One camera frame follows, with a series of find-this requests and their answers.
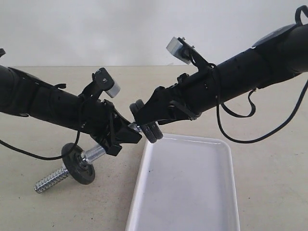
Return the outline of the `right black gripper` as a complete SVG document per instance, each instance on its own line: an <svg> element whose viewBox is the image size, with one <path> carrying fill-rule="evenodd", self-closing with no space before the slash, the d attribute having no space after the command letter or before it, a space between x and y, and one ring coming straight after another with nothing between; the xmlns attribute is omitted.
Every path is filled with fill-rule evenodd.
<svg viewBox="0 0 308 231"><path fill-rule="evenodd" d="M139 110L134 119L139 125L195 120L217 106L217 80L212 72L184 73L175 84L157 87L146 103L141 99L136 103Z"/></svg>

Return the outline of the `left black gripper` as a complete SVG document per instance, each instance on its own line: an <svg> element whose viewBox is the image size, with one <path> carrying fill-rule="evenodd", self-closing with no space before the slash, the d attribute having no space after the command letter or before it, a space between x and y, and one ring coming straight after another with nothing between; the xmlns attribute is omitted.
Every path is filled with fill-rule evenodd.
<svg viewBox="0 0 308 231"><path fill-rule="evenodd" d="M81 97L58 89L39 89L31 103L31 116L65 128L91 135L106 154L117 156L122 143L137 144L142 135L130 128L130 122L117 113L113 104L83 102ZM113 138L109 124L113 122Z"/></svg>

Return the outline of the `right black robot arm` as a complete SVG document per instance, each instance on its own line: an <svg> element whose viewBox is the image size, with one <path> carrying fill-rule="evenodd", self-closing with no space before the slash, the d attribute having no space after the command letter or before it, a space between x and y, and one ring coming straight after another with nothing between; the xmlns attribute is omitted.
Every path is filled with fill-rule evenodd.
<svg viewBox="0 0 308 231"><path fill-rule="evenodd" d="M253 89L292 79L308 70L308 27L288 25L211 68L195 50L198 71L176 84L158 87L135 114L140 125L196 119L206 110Z"/></svg>

